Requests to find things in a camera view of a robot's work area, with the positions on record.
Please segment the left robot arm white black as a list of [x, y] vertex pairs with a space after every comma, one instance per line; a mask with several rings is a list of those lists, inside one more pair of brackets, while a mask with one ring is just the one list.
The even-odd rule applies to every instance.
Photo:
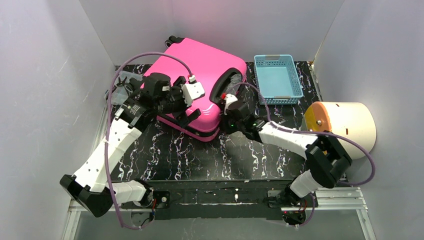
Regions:
[[105, 137], [90, 157], [75, 173], [65, 174], [60, 185], [96, 218], [123, 203], [139, 202], [149, 207], [153, 202], [151, 186], [143, 180], [112, 182], [111, 171], [158, 115], [183, 116], [183, 121], [188, 123], [198, 117], [200, 111], [186, 116], [186, 110], [205, 95], [203, 85], [193, 77], [186, 81], [180, 76], [174, 83], [162, 73], [144, 77], [114, 117], [107, 120]]

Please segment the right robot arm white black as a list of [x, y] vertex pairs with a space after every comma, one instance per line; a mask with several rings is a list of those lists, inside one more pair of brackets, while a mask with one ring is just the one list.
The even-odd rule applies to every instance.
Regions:
[[221, 100], [221, 128], [228, 134], [241, 132], [249, 140], [275, 145], [306, 160], [307, 170], [295, 177], [281, 194], [296, 204], [320, 188], [334, 188], [352, 165], [352, 158], [330, 132], [300, 134], [295, 130], [258, 117], [241, 100]]

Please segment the pink hard-shell suitcase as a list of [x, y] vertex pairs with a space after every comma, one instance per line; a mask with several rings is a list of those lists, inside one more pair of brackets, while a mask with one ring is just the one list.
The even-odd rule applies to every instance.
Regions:
[[180, 127], [171, 114], [159, 114], [157, 119], [199, 141], [213, 140], [220, 130], [221, 96], [227, 87], [247, 79], [247, 64], [243, 59], [190, 38], [170, 36], [166, 54], [182, 60], [197, 82], [203, 85], [205, 96], [195, 100], [187, 115], [200, 109], [201, 115], [187, 127]]

